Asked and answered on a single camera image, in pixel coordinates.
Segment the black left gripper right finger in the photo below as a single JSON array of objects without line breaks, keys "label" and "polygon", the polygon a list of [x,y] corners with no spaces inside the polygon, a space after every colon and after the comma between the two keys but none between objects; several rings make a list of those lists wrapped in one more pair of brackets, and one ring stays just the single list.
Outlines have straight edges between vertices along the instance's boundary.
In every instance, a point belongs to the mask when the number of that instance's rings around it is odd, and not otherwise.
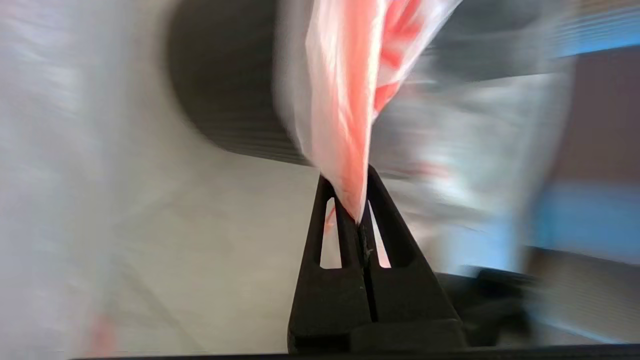
[{"label": "black left gripper right finger", "polygon": [[458,313],[373,167],[359,226],[371,322],[362,352],[446,352],[467,347]]}]

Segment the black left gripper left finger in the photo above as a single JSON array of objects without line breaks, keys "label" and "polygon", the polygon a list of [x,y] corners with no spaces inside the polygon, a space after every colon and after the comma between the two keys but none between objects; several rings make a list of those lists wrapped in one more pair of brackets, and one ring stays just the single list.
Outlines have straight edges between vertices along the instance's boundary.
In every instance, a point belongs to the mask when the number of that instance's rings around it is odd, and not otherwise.
[{"label": "black left gripper left finger", "polygon": [[[340,268],[322,268],[327,203],[334,200]],[[372,322],[358,226],[324,177],[318,179],[287,328],[291,354],[351,351],[351,333]]]}]

